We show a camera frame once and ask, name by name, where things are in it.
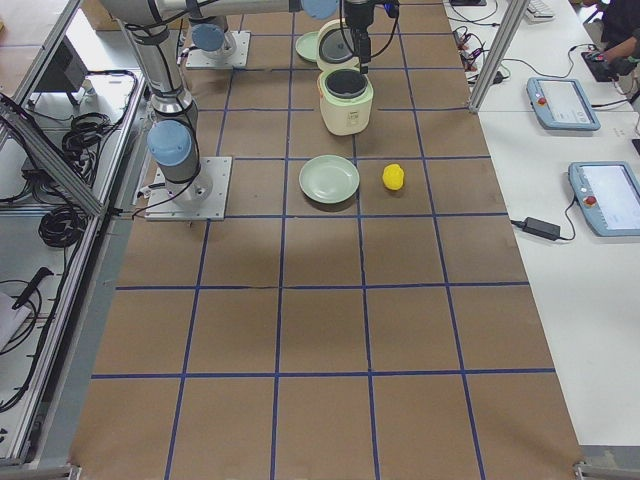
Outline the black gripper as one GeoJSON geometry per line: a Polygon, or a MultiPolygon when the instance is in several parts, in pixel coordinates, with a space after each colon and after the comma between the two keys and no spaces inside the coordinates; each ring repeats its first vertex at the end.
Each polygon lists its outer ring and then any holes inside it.
{"type": "Polygon", "coordinates": [[[374,22],[375,5],[376,2],[372,0],[346,0],[344,2],[344,19],[349,31],[355,34],[358,69],[363,74],[368,73],[369,63],[371,62],[371,40],[368,28],[374,22]]]}

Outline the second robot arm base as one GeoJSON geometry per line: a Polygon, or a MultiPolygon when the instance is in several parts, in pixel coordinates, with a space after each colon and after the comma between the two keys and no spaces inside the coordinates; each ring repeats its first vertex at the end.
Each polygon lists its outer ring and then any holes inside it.
{"type": "Polygon", "coordinates": [[[222,59],[236,51],[236,42],[229,32],[226,16],[190,17],[192,45],[206,56],[222,59]]]}

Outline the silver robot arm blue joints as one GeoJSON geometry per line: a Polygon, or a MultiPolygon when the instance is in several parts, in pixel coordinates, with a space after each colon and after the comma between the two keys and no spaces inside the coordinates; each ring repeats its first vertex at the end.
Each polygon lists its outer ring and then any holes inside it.
{"type": "Polygon", "coordinates": [[[104,1],[102,6],[127,35],[151,89],[157,123],[147,145],[165,179],[184,184],[184,192],[200,171],[196,125],[198,107],[185,86],[170,42],[169,24],[190,17],[303,11],[325,19],[338,9],[336,1],[104,1]]]}

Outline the person hand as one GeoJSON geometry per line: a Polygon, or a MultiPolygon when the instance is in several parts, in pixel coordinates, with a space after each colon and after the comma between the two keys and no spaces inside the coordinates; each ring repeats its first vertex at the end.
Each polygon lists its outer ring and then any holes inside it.
{"type": "Polygon", "coordinates": [[[624,57],[626,55],[625,50],[626,47],[620,43],[603,51],[602,56],[606,62],[611,63],[617,58],[624,57]]]}

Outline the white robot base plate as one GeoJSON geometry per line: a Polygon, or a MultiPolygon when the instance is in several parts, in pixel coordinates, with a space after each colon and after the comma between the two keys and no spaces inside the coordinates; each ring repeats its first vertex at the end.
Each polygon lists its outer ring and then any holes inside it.
{"type": "Polygon", "coordinates": [[[226,210],[233,159],[201,157],[200,171],[190,186],[165,179],[164,166],[156,171],[156,180],[164,186],[151,192],[149,207],[144,211],[149,221],[223,220],[226,210]]]}

